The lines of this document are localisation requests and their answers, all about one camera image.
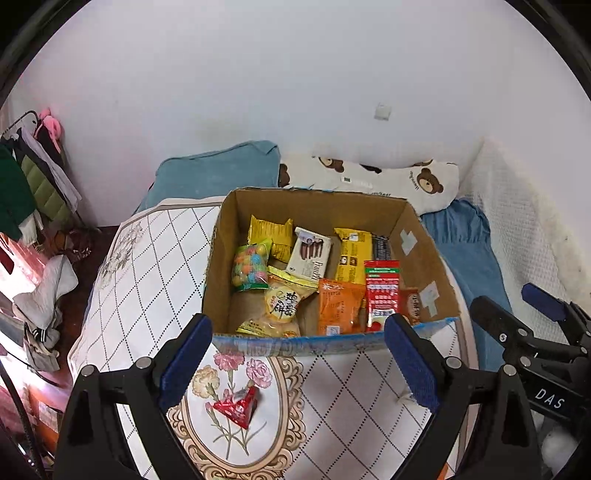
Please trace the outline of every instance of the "light switch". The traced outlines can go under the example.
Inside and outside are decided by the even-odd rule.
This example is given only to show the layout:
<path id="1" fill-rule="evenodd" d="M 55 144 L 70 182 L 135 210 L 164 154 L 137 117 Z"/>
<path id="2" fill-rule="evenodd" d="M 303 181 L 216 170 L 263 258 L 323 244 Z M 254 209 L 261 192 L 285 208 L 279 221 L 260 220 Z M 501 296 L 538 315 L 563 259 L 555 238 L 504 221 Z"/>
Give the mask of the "light switch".
<path id="1" fill-rule="evenodd" d="M 386 120 L 390 119 L 390 114 L 392 113 L 392 107 L 389 105 L 383 105 L 381 103 L 375 108 L 375 115 L 374 118 L 376 120 Z"/>

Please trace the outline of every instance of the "orange snack package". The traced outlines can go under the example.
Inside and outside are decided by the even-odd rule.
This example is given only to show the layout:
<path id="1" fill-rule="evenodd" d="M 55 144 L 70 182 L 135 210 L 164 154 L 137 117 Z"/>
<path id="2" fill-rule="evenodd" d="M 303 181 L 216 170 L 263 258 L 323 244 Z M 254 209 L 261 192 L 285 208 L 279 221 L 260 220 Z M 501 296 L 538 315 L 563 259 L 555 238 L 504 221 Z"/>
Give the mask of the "orange snack package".
<path id="1" fill-rule="evenodd" d="M 353 333 L 359 323 L 359 308 L 365 285 L 321 278 L 318 335 Z"/>

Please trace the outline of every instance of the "pink flower print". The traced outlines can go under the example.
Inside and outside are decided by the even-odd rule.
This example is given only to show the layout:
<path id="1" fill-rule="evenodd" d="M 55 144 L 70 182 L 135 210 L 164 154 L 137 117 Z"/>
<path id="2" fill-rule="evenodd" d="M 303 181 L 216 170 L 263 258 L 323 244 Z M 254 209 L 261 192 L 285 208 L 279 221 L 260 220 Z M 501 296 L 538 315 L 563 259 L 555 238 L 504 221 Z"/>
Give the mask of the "pink flower print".
<path id="1" fill-rule="evenodd" d="M 271 386 L 271 373 L 262 360 L 251 358 L 246 363 L 246 375 L 257 387 L 268 388 Z"/>
<path id="2" fill-rule="evenodd" d="M 238 370 L 238 366 L 244 364 L 244 355 L 235 352 L 235 353 L 216 353 L 213 356 L 213 361 L 217 365 L 220 370 L 224 370 L 225 372 Z"/>

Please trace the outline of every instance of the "yellow snack package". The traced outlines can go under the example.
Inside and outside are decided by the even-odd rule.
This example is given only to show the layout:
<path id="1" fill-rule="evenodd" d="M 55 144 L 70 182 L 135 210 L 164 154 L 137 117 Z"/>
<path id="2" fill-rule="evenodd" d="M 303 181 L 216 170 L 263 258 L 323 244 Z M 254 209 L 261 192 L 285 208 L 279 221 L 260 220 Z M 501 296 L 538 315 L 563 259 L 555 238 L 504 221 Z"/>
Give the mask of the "yellow snack package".
<path id="1" fill-rule="evenodd" d="M 317 291 L 318 284 L 271 266 L 267 270 L 269 289 L 261 292 L 261 314 L 243 322 L 236 332 L 260 337 L 300 336 L 297 307 Z"/>
<path id="2" fill-rule="evenodd" d="M 351 228 L 335 228 L 335 233 L 342 241 L 335 280 L 365 285 L 364 262 L 373 256 L 371 233 Z"/>
<path id="3" fill-rule="evenodd" d="M 294 225 L 291 218 L 285 225 L 259 220 L 251 215 L 251 224 L 248 228 L 248 243 L 257 244 L 265 238 L 273 240 L 271 256 L 287 263 L 290 260 L 291 246 L 293 244 Z"/>

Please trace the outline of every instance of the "green garment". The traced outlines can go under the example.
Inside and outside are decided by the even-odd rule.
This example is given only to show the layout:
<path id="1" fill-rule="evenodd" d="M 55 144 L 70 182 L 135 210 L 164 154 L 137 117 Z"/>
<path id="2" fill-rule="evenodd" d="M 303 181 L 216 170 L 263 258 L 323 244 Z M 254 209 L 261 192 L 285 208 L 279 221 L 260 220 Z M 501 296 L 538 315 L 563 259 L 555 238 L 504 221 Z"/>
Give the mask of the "green garment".
<path id="1" fill-rule="evenodd" d="M 0 232 L 14 241 L 22 235 L 18 226 L 35 210 L 35 199 L 11 153 L 0 145 Z"/>

